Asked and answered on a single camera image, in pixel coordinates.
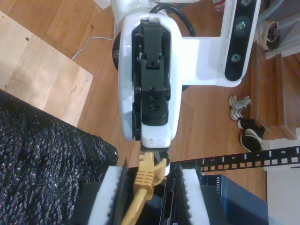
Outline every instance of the wooden step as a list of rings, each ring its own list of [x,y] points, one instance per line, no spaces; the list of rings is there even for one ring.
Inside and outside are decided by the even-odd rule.
[[[281,106],[278,110],[282,110],[278,124],[286,136],[294,140],[297,139],[296,128],[300,127],[300,62],[295,55],[277,55],[276,60],[280,67],[277,86],[282,87],[277,93],[278,106]]]
[[[300,55],[267,60],[254,43],[251,52],[250,116],[266,128],[264,139],[297,139],[300,127]]]

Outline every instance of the black cable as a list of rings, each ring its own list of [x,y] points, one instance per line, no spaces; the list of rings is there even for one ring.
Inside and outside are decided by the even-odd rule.
[[[176,5],[176,7],[177,7],[178,9],[182,10],[182,9],[183,9],[184,7],[186,7],[187,5],[188,5],[188,3],[180,3],[180,4]],[[167,14],[172,13],[172,11],[169,10],[169,9],[166,9],[165,11],[167,12]]]
[[[176,6],[169,4],[169,3],[160,3],[158,5],[156,5],[151,11],[150,13],[158,13],[160,10],[163,9],[169,9],[172,12],[174,12],[186,25],[189,34],[191,35],[191,37],[196,37],[196,33],[195,30],[193,28],[192,23],[188,20],[187,16]]]

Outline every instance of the sneaker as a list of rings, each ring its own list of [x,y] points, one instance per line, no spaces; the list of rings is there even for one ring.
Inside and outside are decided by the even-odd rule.
[[[262,150],[262,143],[252,135],[247,135],[245,133],[241,134],[240,143],[248,152],[259,152]]]
[[[247,109],[248,105],[252,105],[251,99],[249,96],[239,98],[238,102],[242,105],[243,111]]]
[[[232,120],[243,118],[241,112],[246,110],[248,105],[252,104],[249,96],[238,99],[236,95],[231,95],[228,103],[230,106],[230,118]]]
[[[224,12],[225,10],[225,0],[212,0],[212,4],[214,5],[214,8],[218,12]]]
[[[230,106],[230,118],[232,120],[238,120],[242,118],[241,112],[243,110],[243,105],[238,102],[236,95],[231,95],[228,100]]]
[[[245,135],[250,135],[255,137],[261,144],[263,143],[263,134],[264,134],[264,127],[247,129],[245,131]]]
[[[254,119],[239,119],[237,122],[238,128],[247,130],[249,128],[258,128]]]

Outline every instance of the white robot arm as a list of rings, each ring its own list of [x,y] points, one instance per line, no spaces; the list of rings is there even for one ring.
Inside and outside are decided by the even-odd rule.
[[[167,149],[176,135],[183,85],[240,84],[260,0],[226,0],[219,37],[182,37],[164,10],[152,13],[157,4],[149,0],[111,4],[119,33],[113,56],[123,134],[141,140],[145,150]]]

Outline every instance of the black textured fabric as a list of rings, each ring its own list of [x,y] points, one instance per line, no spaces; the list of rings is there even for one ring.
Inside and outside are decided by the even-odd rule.
[[[0,90],[0,224],[59,224],[80,188],[102,181],[118,153]]]

